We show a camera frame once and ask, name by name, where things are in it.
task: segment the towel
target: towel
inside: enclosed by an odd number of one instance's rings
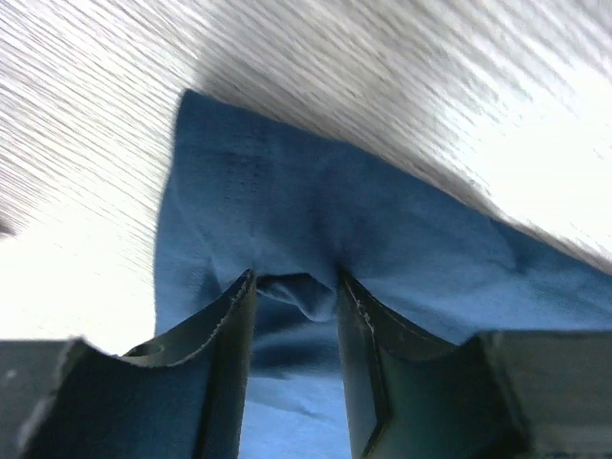
[[[192,91],[175,129],[157,233],[156,330],[255,270],[242,459],[350,457],[340,268],[457,344],[500,328],[612,329],[611,276],[355,146]]]

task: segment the blue cloth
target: blue cloth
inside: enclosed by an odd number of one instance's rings
[[[241,457],[349,457],[338,267],[460,343],[612,329],[612,277],[373,155],[187,91],[161,209],[157,332],[262,276]]]

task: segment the light wooden surface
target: light wooden surface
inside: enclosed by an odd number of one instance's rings
[[[0,338],[150,336],[186,87],[353,142],[611,273],[611,5],[3,1]]]

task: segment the cloth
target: cloth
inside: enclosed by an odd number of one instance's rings
[[[247,268],[259,309],[241,457],[349,457],[338,271],[444,339],[612,329],[612,277],[344,142],[187,91],[160,213],[157,332]]]

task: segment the dark object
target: dark object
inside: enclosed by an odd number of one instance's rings
[[[345,275],[351,449],[368,459],[612,457],[612,334],[435,338]]]
[[[455,347],[349,275],[339,293],[354,458],[612,457],[612,334],[491,332]],[[254,309],[247,272],[124,358],[80,340],[0,342],[0,457],[236,458]]]
[[[1,457],[236,458],[254,311],[245,273],[124,358],[82,340],[0,343]]]

